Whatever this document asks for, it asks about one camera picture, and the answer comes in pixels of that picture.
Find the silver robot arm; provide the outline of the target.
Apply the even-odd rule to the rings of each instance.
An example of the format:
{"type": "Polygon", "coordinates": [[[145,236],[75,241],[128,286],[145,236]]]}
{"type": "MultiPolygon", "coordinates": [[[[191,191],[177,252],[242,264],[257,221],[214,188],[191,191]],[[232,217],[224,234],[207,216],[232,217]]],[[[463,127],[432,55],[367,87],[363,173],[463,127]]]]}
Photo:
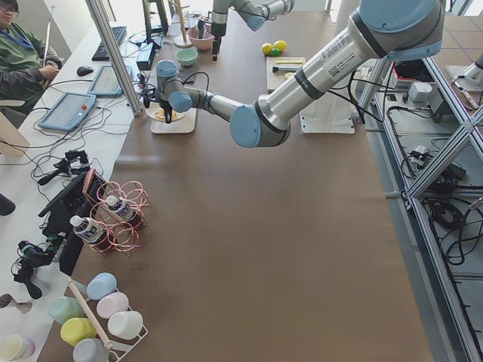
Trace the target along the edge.
{"type": "Polygon", "coordinates": [[[215,0],[211,10],[211,34],[214,36],[212,60],[217,61],[223,37],[226,35],[229,9],[233,9],[249,29],[257,31],[268,20],[289,14],[295,5],[293,0],[264,1],[255,5],[248,0],[215,0]]]}
{"type": "Polygon", "coordinates": [[[156,99],[167,122],[173,112],[203,109],[229,122],[234,141],[245,148],[281,145],[290,120],[369,59],[415,60],[441,49],[443,1],[362,1],[345,29],[272,93],[243,104],[187,87],[171,60],[156,66],[156,99]]]}

